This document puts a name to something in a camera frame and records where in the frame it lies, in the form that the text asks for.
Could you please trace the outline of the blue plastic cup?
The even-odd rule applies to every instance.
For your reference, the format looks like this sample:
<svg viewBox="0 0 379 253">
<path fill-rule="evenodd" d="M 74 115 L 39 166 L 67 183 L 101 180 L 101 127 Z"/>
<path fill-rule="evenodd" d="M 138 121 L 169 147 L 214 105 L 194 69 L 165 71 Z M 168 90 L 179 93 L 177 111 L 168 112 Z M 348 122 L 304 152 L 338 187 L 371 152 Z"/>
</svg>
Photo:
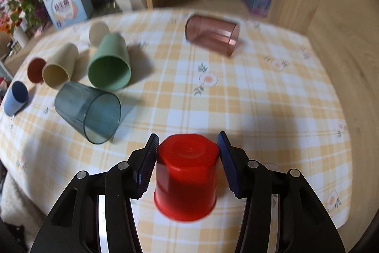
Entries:
<svg viewBox="0 0 379 253">
<path fill-rule="evenodd" d="M 5 95 L 2 103 L 5 114 L 13 117 L 28 102 L 28 89 L 25 84 L 15 81 Z"/>
</svg>

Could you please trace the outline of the yellow plaid tablecloth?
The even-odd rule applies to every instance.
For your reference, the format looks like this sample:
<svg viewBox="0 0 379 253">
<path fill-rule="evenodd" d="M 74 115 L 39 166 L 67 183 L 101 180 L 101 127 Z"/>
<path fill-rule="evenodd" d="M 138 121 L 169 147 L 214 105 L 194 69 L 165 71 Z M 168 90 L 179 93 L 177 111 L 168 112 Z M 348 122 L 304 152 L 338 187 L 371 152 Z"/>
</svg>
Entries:
<svg viewBox="0 0 379 253">
<path fill-rule="evenodd" d="M 231 144 L 270 170 L 298 169 L 336 227 L 349 217 L 351 144 L 340 101 L 303 35 L 236 16 L 231 56 L 186 40 L 190 10 L 155 10 L 101 18 L 128 46 L 132 77 L 118 91 L 122 121 L 111 140 L 90 143 L 54 107 L 57 91 L 14 78 L 30 91 L 15 116 L 1 116 L 1 160 L 27 197 L 49 212 L 74 175 L 101 173 L 155 133 L 161 141 L 196 133 Z"/>
</svg>

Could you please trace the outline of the transparent brown cup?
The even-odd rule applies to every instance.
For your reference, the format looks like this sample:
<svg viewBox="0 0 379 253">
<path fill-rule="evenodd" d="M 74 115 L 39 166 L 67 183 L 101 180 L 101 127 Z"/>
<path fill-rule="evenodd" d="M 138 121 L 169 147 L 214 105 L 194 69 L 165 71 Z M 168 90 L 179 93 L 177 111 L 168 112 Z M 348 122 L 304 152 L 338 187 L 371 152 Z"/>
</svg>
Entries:
<svg viewBox="0 0 379 253">
<path fill-rule="evenodd" d="M 239 34 L 240 25 L 237 22 L 211 16 L 194 14 L 185 25 L 188 42 L 228 57 L 237 47 Z"/>
</svg>

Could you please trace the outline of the pink plastic cup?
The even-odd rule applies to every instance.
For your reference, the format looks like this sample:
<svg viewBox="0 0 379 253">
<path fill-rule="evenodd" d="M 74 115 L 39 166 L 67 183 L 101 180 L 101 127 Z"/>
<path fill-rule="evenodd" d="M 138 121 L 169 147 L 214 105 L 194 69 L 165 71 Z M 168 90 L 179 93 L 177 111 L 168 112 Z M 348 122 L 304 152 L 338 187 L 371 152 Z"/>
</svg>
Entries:
<svg viewBox="0 0 379 253">
<path fill-rule="evenodd" d="M 27 69 L 27 76 L 32 83 L 41 83 L 43 80 L 42 70 L 46 65 L 46 60 L 36 57 L 30 61 Z"/>
</svg>

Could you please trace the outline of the transparent teal cup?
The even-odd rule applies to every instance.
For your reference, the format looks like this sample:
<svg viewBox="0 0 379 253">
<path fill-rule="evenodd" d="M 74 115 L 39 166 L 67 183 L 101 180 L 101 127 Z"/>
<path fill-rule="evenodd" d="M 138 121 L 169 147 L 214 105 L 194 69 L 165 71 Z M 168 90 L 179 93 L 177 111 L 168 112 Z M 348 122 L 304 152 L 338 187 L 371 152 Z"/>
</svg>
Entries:
<svg viewBox="0 0 379 253">
<path fill-rule="evenodd" d="M 122 116 L 122 105 L 115 94 L 74 81 L 62 86 L 54 106 L 58 115 L 92 144 L 108 141 Z"/>
</svg>

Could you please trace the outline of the beige plastic cup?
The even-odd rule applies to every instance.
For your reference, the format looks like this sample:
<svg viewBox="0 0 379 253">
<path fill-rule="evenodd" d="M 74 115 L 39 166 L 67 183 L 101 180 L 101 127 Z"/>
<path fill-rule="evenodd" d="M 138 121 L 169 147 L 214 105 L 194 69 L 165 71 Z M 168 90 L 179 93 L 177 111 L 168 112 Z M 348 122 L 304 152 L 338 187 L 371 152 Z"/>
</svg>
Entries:
<svg viewBox="0 0 379 253">
<path fill-rule="evenodd" d="M 73 43 L 64 44 L 46 62 L 42 70 L 44 83 L 52 89 L 61 88 L 72 78 L 78 58 L 78 48 Z"/>
</svg>

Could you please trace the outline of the white plastic cup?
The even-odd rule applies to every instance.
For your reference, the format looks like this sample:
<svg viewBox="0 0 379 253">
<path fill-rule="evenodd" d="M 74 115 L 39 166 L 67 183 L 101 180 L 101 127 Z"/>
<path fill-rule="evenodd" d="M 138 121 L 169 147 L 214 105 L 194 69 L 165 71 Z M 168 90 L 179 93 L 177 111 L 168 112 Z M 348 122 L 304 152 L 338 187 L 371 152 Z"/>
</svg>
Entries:
<svg viewBox="0 0 379 253">
<path fill-rule="evenodd" d="M 108 25 L 102 21 L 92 23 L 88 31 L 88 41 L 92 46 L 99 46 L 104 36 L 110 33 Z"/>
</svg>

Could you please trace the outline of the red plastic cup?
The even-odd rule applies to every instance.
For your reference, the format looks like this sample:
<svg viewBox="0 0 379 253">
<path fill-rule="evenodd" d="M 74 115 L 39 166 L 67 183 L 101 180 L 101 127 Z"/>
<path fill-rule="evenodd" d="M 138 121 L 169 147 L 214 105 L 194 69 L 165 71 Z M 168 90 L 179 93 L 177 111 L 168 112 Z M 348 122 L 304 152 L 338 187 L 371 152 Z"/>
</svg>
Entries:
<svg viewBox="0 0 379 253">
<path fill-rule="evenodd" d="M 206 217 L 217 202 L 219 147 L 198 134 L 167 137 L 157 151 L 154 202 L 175 221 Z"/>
</svg>

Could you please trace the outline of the green plastic cup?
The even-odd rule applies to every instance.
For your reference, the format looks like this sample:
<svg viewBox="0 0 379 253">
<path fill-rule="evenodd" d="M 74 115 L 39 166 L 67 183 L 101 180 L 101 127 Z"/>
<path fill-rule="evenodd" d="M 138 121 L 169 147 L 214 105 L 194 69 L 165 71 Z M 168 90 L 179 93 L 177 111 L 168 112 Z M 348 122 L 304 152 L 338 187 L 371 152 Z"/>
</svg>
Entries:
<svg viewBox="0 0 379 253">
<path fill-rule="evenodd" d="M 127 86 L 132 69 L 125 39 L 119 33 L 104 36 L 87 67 L 90 83 L 104 91 Z"/>
</svg>

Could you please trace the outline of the light blue product box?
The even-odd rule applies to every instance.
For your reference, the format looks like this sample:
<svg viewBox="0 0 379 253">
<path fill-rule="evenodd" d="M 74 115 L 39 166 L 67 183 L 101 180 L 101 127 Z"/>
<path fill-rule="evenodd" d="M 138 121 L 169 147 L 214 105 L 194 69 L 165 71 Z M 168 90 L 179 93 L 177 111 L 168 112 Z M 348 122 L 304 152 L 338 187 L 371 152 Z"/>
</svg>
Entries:
<svg viewBox="0 0 379 253">
<path fill-rule="evenodd" d="M 86 21 L 94 12 L 91 0 L 43 0 L 56 30 Z"/>
</svg>

